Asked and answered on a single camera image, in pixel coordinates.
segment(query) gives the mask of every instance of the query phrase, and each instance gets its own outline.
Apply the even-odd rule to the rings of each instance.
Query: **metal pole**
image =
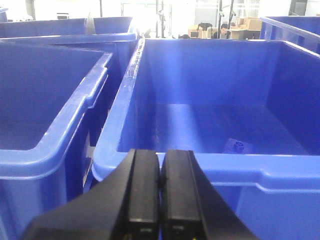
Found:
[[[164,1],[161,1],[161,38],[165,38],[165,13],[164,13]]]
[[[155,14],[157,16],[157,20],[155,23],[155,37],[158,38],[159,37],[159,33],[158,33],[158,19],[159,19],[159,0],[155,0]]]
[[[233,14],[233,11],[234,11],[234,1],[235,1],[235,0],[231,0],[230,14],[229,14],[229,22],[228,22],[228,29],[230,29],[232,17],[234,16],[234,14]],[[229,37],[230,37],[230,31],[227,31],[227,32],[226,32],[226,39],[229,39]]]
[[[220,39],[221,35],[221,18],[222,18],[222,0],[219,0],[219,9],[218,9],[218,14],[219,14],[219,22],[218,22],[218,33],[216,35],[217,39]]]
[[[102,10],[102,0],[100,0],[100,17],[102,18],[104,16],[103,10]]]

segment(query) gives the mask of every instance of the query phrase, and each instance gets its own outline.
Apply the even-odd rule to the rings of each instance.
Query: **bin rim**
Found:
[[[129,109],[133,95],[139,64],[144,47],[148,41],[188,41],[185,39],[140,39],[132,55],[119,91],[113,102],[93,156],[92,173],[102,181],[114,169],[127,152],[118,151],[118,142],[125,124],[126,112]],[[203,40],[193,39],[192,42],[225,41],[230,44],[250,44],[250,42],[278,43],[301,51],[315,61],[320,61],[320,55],[294,43],[282,40]],[[158,152],[160,165],[164,158],[163,152]],[[221,154],[195,152],[201,168],[209,176],[213,184],[224,186],[257,186],[264,192],[312,192],[320,193],[320,156],[279,155],[279,154]]]
[[[0,7],[0,14],[6,12],[8,10],[9,10],[9,8],[7,8],[7,7]]]
[[[125,33],[104,33],[91,35],[50,35],[50,36],[24,36],[0,38],[0,41],[9,41],[15,43],[38,43],[38,44],[87,44],[87,43],[118,43],[134,42],[138,34]]]
[[[74,137],[84,113],[94,107],[95,98],[100,93],[99,89],[103,87],[107,80],[108,68],[113,54],[97,50],[27,45],[3,41],[0,41],[0,45],[101,53],[101,56],[98,57],[90,71],[64,103],[34,148],[29,150],[0,149],[0,179],[40,179],[56,171],[63,163],[70,141]]]
[[[285,17],[288,17],[288,18],[303,18],[304,17],[304,18],[306,18],[306,16],[285,16]],[[278,21],[273,18],[281,18],[281,16],[280,17],[279,16],[264,16],[264,17],[262,16],[262,17],[260,17],[261,21],[263,21],[267,24],[272,24],[276,27],[286,29],[286,30],[288,30],[292,33],[295,33],[297,35],[300,35],[304,38],[308,38],[314,42],[320,43],[320,35],[315,34],[313,32],[310,32],[310,31],[307,31],[307,30],[304,30],[302,28],[298,28],[296,26],[292,26],[290,24]]]

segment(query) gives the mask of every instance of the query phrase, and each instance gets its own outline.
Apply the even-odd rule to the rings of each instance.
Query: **white wall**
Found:
[[[188,34],[189,26],[195,24],[195,0],[177,0],[172,4],[172,30],[176,38],[178,35]]]
[[[100,17],[99,0],[35,0],[36,20],[55,20],[57,13],[68,13],[69,18]]]
[[[27,15],[26,0],[0,0],[0,7],[9,8],[7,18],[18,20]]]
[[[121,2],[119,0],[102,1],[102,13],[104,17],[120,17]]]
[[[320,0],[308,0],[305,15],[315,16],[316,14],[320,14]]]
[[[288,16],[291,0],[260,0],[259,17]]]

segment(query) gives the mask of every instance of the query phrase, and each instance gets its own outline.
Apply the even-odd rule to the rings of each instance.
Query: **cardboard box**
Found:
[[[243,19],[243,24],[246,24],[246,25],[248,25],[248,22],[250,21],[250,20],[259,20],[259,18],[257,18],[257,17],[245,17],[244,19]]]
[[[209,27],[208,31],[203,31],[202,27],[199,27],[197,30],[198,25],[192,25],[188,29],[188,36],[192,39],[208,39],[211,38],[211,34],[218,31],[216,27]]]
[[[262,21],[259,19],[248,19],[246,25],[248,30],[261,30]]]
[[[245,19],[243,17],[236,16],[234,23],[236,26],[240,26],[240,25],[244,24],[244,20]]]
[[[239,29],[248,29],[248,25],[247,24],[242,24],[242,25],[240,25]]]

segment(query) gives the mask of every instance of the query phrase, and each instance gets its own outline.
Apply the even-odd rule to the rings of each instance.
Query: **bin wall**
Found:
[[[320,53],[320,17],[261,17],[260,39],[284,40]]]
[[[120,34],[127,33],[130,30],[132,17],[97,17],[94,18],[94,27],[96,34]]]
[[[0,23],[0,38],[83,34],[84,18]]]
[[[111,55],[0,42],[0,238],[83,192]]]

